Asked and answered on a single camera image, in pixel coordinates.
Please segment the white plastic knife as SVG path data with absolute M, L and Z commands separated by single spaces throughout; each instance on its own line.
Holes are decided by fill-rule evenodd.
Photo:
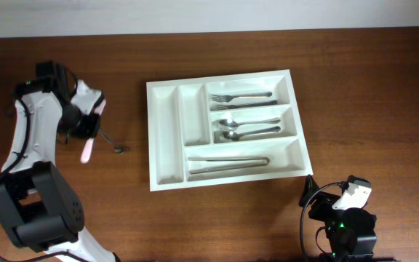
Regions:
M 103 113 L 103 110 L 105 108 L 105 105 L 106 105 L 106 99 L 104 99 L 102 101 L 102 103 L 95 108 L 95 110 L 93 111 L 93 115 L 94 116 L 101 116 L 101 114 Z M 88 163 L 88 161 L 91 157 L 91 154 L 92 154 L 92 147 L 93 147 L 94 141 L 95 141 L 95 138 L 92 137 L 92 138 L 89 138 L 87 140 L 87 142 L 85 143 L 85 146 L 84 146 L 84 149 L 81 153 L 81 158 L 80 158 L 80 161 L 81 161 L 82 164 Z

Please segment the steel tongs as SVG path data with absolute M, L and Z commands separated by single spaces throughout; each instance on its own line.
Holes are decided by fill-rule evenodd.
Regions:
M 251 167 L 262 167 L 268 165 L 271 160 L 267 156 L 223 156 L 223 157 L 188 157 L 190 162 L 209 162 L 219 163 L 219 165 L 210 165 L 196 170 L 190 170 L 191 175 L 197 175 L 208 172 L 219 172 L 226 170 L 236 170 Z

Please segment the small steel teaspoon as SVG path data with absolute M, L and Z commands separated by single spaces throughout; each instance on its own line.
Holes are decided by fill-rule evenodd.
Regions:
M 99 129 L 98 133 L 101 134 L 101 136 L 113 146 L 113 150 L 116 154 L 124 153 L 124 148 L 119 146 L 116 142 L 109 138 L 102 129 Z

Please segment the steel spoon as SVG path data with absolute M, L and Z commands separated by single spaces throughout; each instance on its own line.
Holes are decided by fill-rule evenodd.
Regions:
M 281 131 L 280 126 L 265 128 L 261 130 L 253 130 L 253 131 L 243 132 L 243 133 L 237 133 L 234 131 L 223 131 L 219 134 L 218 137 L 221 141 L 236 142 L 236 141 L 240 141 L 242 138 L 245 138 L 245 137 L 249 137 L 253 135 L 266 135 L 266 134 L 276 133 L 280 131 Z
M 217 126 L 223 131 L 234 131 L 238 127 L 247 124 L 278 124 L 281 122 L 280 118 L 273 118 L 273 119 L 265 119 L 265 120 L 258 120 L 258 121 L 250 121 L 250 122 L 236 122 L 233 119 L 221 119 L 217 120 Z

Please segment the steel fork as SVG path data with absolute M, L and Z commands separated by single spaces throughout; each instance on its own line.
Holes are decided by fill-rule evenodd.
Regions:
M 239 95 L 216 95 L 211 94 L 210 99 L 217 103 L 229 103 L 237 98 L 269 98 L 272 96 L 272 92 L 258 92 L 250 94 L 239 94 Z
M 270 101 L 259 102 L 259 103 L 244 103 L 244 104 L 239 104 L 239 105 L 233 105 L 233 104 L 228 104 L 228 105 L 217 104 L 216 106 L 214 106 L 212 108 L 212 110 L 213 111 L 233 110 L 233 109 L 238 109 L 238 108 L 251 108 L 251 107 L 258 107 L 258 106 L 274 106 L 274 105 L 277 105 L 277 104 L 278 104 L 278 101 L 277 100 L 270 100 Z

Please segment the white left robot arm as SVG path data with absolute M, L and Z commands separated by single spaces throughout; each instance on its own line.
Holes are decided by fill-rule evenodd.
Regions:
M 81 163 L 89 161 L 105 104 L 103 91 L 83 80 L 71 89 L 45 76 L 15 88 L 15 133 L 0 172 L 0 224 L 14 246 L 38 253 L 38 261 L 119 260 L 89 233 L 81 201 L 55 164 L 62 132 L 86 141 Z

